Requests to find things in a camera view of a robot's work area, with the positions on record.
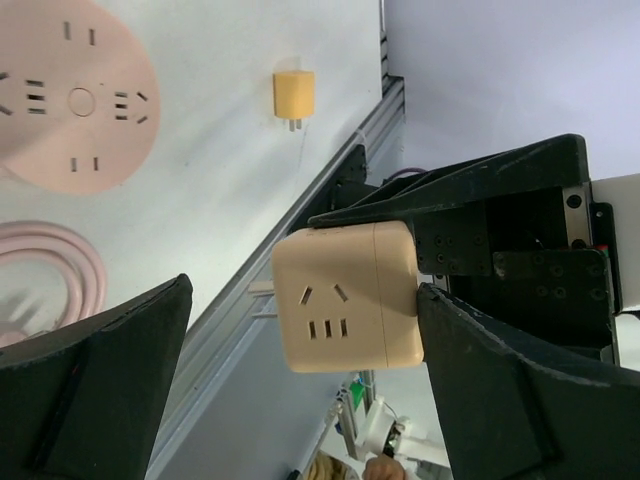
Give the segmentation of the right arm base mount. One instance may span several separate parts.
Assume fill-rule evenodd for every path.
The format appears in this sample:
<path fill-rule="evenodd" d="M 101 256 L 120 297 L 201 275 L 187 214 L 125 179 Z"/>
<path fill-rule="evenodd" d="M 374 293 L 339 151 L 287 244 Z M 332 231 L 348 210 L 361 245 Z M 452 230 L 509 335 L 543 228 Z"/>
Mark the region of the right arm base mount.
<path fill-rule="evenodd" d="M 338 167 L 329 182 L 328 210 L 346 208 L 377 189 L 368 180 L 365 147 L 356 145 Z"/>

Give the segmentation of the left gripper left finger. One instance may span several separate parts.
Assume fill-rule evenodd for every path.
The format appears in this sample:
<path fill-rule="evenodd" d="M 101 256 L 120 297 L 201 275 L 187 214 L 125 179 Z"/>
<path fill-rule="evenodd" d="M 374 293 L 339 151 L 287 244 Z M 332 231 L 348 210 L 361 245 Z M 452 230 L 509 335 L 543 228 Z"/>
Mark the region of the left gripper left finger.
<path fill-rule="evenodd" d="M 4 479 L 142 479 L 187 331 L 180 274 L 1 350 Z"/>

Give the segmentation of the beige plug adapter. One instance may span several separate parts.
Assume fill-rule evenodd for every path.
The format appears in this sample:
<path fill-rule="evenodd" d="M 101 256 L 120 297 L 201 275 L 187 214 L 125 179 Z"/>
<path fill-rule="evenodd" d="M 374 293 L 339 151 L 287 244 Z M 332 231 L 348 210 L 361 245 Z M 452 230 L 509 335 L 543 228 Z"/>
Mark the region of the beige plug adapter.
<path fill-rule="evenodd" d="M 423 360 L 418 265 L 401 221 L 298 230 L 271 253 L 284 356 L 297 373 L 413 367 Z"/>

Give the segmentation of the pink round power strip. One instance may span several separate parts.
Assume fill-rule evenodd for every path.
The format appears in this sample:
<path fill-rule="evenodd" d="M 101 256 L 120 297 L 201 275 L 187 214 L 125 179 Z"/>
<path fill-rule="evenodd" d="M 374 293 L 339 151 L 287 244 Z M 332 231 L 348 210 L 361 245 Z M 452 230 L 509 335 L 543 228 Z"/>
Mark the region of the pink round power strip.
<path fill-rule="evenodd" d="M 155 71 L 138 38 L 93 1 L 1 5 L 1 262 L 50 267 L 65 286 L 57 315 L 4 298 L 1 341 L 11 345 L 99 313 L 107 270 L 80 233 L 45 218 L 19 185 L 92 195 L 144 163 L 160 121 Z"/>

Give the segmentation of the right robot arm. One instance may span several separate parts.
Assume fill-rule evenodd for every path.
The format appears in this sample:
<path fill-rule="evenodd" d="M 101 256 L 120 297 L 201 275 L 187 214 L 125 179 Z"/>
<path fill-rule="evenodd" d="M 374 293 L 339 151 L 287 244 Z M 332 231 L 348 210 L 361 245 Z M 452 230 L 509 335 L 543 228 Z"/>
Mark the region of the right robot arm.
<path fill-rule="evenodd" d="M 400 220 L 418 268 L 488 316 L 587 355 L 639 366 L 639 178 L 594 180 L 562 134 L 365 186 L 314 228 Z"/>

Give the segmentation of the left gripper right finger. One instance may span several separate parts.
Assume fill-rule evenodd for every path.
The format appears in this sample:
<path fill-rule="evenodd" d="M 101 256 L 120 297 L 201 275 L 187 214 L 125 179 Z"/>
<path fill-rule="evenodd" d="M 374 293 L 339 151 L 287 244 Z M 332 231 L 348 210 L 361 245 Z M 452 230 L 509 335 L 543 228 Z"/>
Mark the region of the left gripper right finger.
<path fill-rule="evenodd" d="M 456 479 L 636 479 L 639 374 L 423 283 L 418 320 Z"/>

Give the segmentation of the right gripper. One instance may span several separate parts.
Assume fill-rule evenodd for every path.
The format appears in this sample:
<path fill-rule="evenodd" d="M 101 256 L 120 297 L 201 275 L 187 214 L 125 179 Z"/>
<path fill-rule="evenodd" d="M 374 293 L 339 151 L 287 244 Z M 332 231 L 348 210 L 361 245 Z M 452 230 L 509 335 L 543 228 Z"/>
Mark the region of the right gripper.
<path fill-rule="evenodd" d="M 490 317 L 615 362 L 613 207 L 595 202 L 586 140 L 569 133 L 389 181 L 316 229 L 410 220 L 419 270 Z"/>

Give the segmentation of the orange plug adapter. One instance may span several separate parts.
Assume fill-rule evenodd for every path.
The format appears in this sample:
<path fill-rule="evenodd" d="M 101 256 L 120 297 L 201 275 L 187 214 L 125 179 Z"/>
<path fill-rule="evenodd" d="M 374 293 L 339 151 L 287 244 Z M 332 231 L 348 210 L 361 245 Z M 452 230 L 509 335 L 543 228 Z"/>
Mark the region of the orange plug adapter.
<path fill-rule="evenodd" d="M 315 73 L 288 70 L 272 75 L 274 115 L 286 120 L 289 131 L 302 129 L 304 119 L 315 113 Z"/>

